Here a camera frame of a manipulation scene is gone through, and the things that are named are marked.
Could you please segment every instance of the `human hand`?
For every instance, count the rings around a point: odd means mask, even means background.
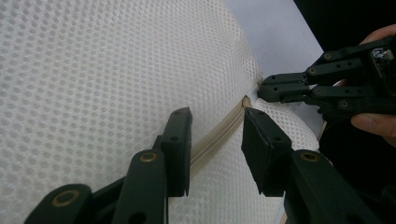
[[[386,26],[369,34],[361,44],[396,35],[396,24]],[[378,134],[396,147],[396,116],[383,114],[358,114],[352,117],[352,125],[368,133]]]

